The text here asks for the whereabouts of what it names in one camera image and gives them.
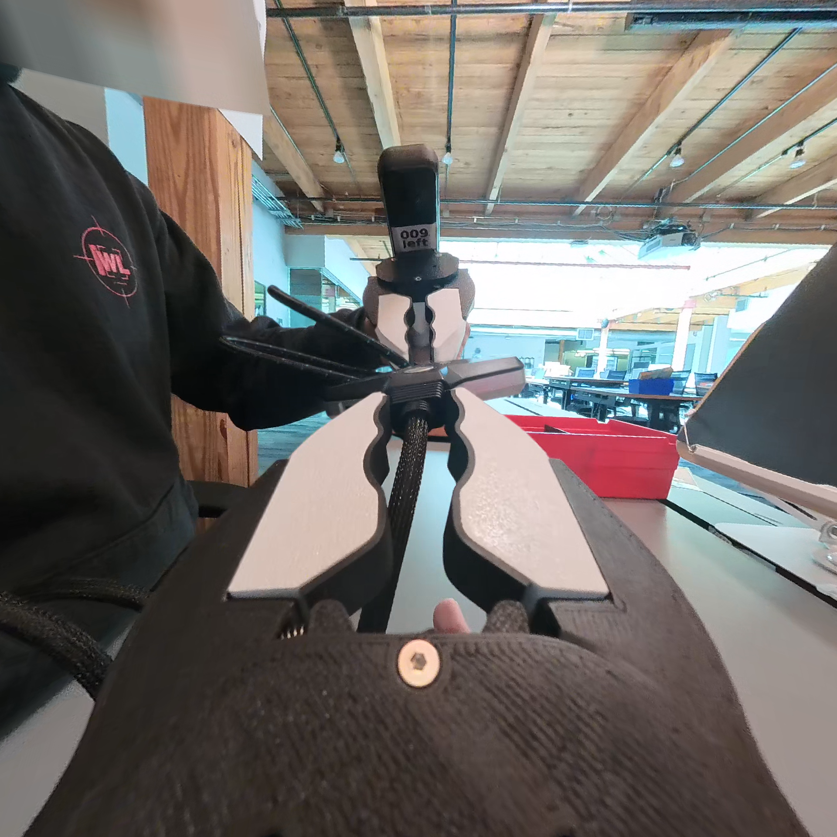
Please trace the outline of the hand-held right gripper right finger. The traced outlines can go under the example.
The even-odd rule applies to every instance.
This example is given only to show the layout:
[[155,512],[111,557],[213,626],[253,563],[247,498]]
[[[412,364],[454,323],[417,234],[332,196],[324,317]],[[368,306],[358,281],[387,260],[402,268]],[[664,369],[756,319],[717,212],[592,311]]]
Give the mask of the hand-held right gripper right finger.
[[450,391],[448,579],[481,609],[604,601],[610,589],[548,454],[472,392]]

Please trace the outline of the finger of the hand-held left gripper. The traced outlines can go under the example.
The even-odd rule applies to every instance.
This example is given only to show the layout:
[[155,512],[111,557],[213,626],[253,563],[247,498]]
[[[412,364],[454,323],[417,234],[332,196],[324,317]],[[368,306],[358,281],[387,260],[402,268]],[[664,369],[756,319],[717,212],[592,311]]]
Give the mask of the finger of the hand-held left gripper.
[[458,290],[436,290],[426,297],[430,314],[430,357],[434,365],[461,358],[467,340],[467,314]]
[[375,331],[384,347],[408,365],[416,365],[419,333],[415,328],[414,303],[409,296],[384,294],[378,298]]

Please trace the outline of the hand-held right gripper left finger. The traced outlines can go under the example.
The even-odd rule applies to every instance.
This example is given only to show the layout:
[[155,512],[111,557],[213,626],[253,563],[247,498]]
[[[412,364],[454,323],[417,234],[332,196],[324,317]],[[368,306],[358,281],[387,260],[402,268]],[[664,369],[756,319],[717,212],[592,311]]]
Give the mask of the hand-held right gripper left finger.
[[231,601],[325,600],[359,612],[392,573],[382,484],[388,476],[389,400],[374,392],[290,456],[228,585]]

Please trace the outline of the red bin with black divider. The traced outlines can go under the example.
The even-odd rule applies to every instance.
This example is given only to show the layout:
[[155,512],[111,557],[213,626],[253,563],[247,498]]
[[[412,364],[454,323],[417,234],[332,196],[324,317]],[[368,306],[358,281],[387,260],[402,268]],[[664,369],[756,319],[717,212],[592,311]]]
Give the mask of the red bin with black divider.
[[600,498],[664,500],[680,455],[675,435],[617,420],[511,415],[551,459]]

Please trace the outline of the grey desk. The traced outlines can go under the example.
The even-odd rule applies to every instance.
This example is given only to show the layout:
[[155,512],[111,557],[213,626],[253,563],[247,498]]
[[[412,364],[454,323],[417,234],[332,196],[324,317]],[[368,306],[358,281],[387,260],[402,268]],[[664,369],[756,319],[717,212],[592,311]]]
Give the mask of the grey desk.
[[781,577],[836,606],[835,575],[812,557],[818,533],[790,515],[705,480],[675,481],[665,504]]
[[[432,607],[456,598],[468,625],[485,614],[455,592],[441,565],[453,489],[447,445],[430,443],[390,628],[425,629]],[[780,789],[811,835],[832,836],[835,815],[835,607],[674,508],[709,518],[698,490],[605,503],[668,570],[717,645],[749,726]],[[85,729],[92,701],[68,685],[2,742],[2,835],[22,835]]]

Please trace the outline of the row of office desks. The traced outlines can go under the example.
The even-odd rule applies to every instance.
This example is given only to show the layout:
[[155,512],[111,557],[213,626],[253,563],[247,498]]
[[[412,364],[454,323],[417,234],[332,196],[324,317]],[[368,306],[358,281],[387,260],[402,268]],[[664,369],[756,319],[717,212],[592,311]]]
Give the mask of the row of office desks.
[[667,366],[654,364],[632,371],[607,370],[597,375],[591,368],[571,371],[569,367],[548,364],[527,376],[523,394],[538,397],[542,403],[557,402],[568,412],[598,421],[616,419],[664,433],[676,433],[686,414],[708,394],[719,374],[673,369],[675,388],[672,395],[628,392],[631,378],[644,370],[663,367]]

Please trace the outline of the white paper notice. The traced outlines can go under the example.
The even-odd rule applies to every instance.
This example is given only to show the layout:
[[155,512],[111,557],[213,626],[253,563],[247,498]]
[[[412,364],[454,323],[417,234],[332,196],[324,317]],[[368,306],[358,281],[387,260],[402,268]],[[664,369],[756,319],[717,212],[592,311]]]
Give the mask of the white paper notice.
[[258,160],[263,158],[264,117],[261,114],[239,110],[219,109],[227,122],[248,144]]

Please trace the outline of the wooden pillar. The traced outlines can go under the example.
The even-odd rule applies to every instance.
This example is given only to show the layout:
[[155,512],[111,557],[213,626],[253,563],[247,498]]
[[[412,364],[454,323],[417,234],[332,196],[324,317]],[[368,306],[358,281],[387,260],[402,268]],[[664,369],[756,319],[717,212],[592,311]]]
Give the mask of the wooden pillar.
[[[143,99],[148,184],[160,207],[214,267],[243,316],[255,317],[252,152],[220,110]],[[172,399],[173,436],[188,480],[242,487],[258,475],[256,432],[224,413]]]

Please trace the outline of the ceiling projector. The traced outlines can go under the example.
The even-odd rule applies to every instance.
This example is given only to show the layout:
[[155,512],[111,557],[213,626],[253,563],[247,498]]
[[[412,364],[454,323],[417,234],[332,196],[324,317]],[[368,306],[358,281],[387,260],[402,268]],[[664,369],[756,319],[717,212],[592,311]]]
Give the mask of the ceiling projector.
[[687,224],[661,224],[651,230],[640,246],[640,261],[667,258],[680,252],[694,251],[701,245],[701,237]]

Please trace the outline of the tablet on white stand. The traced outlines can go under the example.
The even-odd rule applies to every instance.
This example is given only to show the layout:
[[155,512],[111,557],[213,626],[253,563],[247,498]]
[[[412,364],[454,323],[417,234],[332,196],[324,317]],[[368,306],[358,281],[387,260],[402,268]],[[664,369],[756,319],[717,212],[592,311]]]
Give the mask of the tablet on white stand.
[[835,246],[750,335],[683,424],[677,450],[835,487]]
[[765,561],[776,573],[836,604],[836,488],[799,480],[744,459],[692,444],[681,433],[678,453],[697,466],[728,476],[757,491],[803,527],[776,524],[718,524],[733,546]]

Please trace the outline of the person's black hoodie torso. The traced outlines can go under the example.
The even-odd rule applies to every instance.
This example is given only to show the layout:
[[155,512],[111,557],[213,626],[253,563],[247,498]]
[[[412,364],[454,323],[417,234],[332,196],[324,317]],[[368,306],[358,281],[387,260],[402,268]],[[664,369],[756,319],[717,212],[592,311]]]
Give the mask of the person's black hoodie torso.
[[222,344],[247,322],[204,253],[19,75],[2,65],[2,733],[64,679],[96,697],[120,632],[42,596],[152,585],[193,538],[172,397],[246,431],[282,422]]

